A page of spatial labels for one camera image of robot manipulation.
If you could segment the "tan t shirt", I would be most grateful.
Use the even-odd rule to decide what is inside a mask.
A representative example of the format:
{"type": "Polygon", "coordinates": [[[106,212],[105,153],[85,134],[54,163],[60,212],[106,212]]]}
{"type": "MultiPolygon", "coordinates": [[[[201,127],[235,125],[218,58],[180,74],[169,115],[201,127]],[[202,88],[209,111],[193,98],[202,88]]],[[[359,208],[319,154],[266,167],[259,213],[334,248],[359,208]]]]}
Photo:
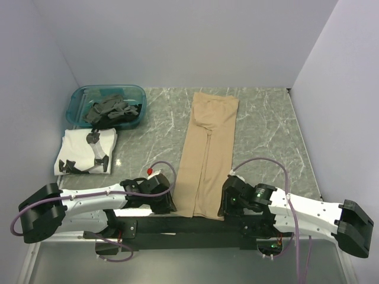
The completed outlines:
{"type": "Polygon", "coordinates": [[[232,168],[238,107],[232,96],[194,94],[174,189],[178,215],[224,219],[222,186],[232,168]]]}

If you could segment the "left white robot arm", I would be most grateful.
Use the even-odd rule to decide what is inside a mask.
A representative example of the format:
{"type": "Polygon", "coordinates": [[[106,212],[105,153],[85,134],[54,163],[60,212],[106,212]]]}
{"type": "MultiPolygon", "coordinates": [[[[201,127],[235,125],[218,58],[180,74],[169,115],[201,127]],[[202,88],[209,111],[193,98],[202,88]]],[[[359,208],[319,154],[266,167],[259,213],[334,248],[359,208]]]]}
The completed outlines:
{"type": "Polygon", "coordinates": [[[86,231],[110,238],[122,229],[115,211],[150,207],[154,214],[176,211],[171,197],[171,184],[158,173],[152,177],[126,179],[112,186],[85,190],[60,189],[50,183],[19,207],[25,243],[38,243],[56,233],[86,231]]]}

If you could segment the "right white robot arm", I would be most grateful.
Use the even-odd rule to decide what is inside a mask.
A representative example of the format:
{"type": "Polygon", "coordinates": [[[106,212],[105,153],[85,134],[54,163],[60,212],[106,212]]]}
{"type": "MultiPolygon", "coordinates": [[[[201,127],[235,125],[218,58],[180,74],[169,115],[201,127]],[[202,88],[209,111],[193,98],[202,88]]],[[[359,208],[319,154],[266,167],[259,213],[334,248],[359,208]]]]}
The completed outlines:
{"type": "Polygon", "coordinates": [[[309,235],[335,243],[351,256],[369,256],[374,221],[354,201],[317,201],[264,183],[251,186],[235,175],[228,176],[222,190],[220,209],[225,219],[241,222],[244,236],[309,235]]]}

